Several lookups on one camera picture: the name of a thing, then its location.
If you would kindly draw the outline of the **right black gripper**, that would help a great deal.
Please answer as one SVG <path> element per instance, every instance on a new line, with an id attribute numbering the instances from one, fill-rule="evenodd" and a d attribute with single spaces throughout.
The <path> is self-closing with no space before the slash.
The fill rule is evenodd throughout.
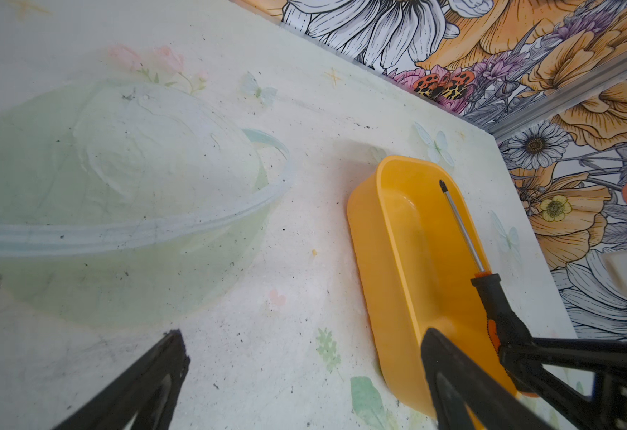
<path id="1" fill-rule="evenodd" d="M 627 343 L 533 339 L 501 347 L 501 365 L 523 392 L 545 400 L 573 425 L 627 429 Z M 589 372 L 593 390 L 581 394 L 548 367 Z"/>

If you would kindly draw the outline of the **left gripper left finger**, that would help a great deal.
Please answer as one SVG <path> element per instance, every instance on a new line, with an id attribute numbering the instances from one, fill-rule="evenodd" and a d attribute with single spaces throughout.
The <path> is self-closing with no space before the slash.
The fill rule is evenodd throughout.
<path id="1" fill-rule="evenodd" d="M 58 429 L 168 429 L 191 358 L 172 330 Z"/>

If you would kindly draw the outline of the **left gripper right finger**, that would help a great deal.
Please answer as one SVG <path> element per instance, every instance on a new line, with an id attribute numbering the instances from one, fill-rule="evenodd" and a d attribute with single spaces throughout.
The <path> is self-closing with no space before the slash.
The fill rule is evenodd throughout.
<path id="1" fill-rule="evenodd" d="M 550 426 L 508 394 L 440 331 L 421 344 L 425 379 L 440 429 L 548 429 Z"/>

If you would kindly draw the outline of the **black orange screwdriver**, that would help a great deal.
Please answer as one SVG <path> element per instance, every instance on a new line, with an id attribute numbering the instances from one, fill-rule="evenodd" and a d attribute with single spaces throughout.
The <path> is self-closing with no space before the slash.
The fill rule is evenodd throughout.
<path id="1" fill-rule="evenodd" d="M 458 208 L 451 197 L 449 188 L 443 180 L 439 181 L 440 189 L 447 198 L 453 215 L 458 222 L 461 234 L 467 243 L 469 252 L 476 263 L 478 272 L 471 283 L 476 289 L 487 316 L 487 333 L 497 354 L 501 347 L 508 345 L 526 345 L 532 342 L 532 336 L 525 324 L 514 313 L 508 299 L 501 288 L 501 277 L 497 273 L 485 270 L 485 266 L 476 251 L 474 242 L 469 235 Z"/>

